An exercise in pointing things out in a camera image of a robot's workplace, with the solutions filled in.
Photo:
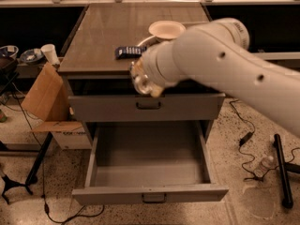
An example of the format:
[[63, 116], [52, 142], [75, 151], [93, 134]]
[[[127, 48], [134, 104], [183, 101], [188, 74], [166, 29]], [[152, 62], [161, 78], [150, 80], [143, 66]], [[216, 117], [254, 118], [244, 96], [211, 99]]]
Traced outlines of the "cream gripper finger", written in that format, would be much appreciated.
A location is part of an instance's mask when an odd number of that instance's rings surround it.
[[144, 79], [143, 61], [141, 59], [132, 62], [129, 68], [132, 81], [135, 84], [142, 84]]
[[164, 89], [161, 88], [161, 87], [154, 88], [151, 92], [151, 97], [152, 98], [159, 98], [163, 91], [164, 91]]

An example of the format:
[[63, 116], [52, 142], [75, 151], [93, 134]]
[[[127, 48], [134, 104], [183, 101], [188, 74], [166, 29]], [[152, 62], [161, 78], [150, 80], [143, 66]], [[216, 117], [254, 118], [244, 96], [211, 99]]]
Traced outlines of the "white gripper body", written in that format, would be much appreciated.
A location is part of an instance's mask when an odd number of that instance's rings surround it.
[[173, 60], [173, 44], [165, 41], [151, 46], [142, 54], [142, 66], [150, 81], [163, 88], [181, 81], [181, 71]]

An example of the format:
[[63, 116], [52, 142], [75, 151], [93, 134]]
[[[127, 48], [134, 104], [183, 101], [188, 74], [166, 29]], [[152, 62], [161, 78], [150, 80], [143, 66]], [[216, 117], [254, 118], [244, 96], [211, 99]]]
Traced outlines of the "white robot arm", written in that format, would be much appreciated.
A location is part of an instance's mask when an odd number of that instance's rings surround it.
[[129, 71], [135, 89], [157, 98], [191, 79], [245, 102], [300, 136], [300, 72], [248, 52], [246, 27], [233, 18], [189, 27], [147, 49]]

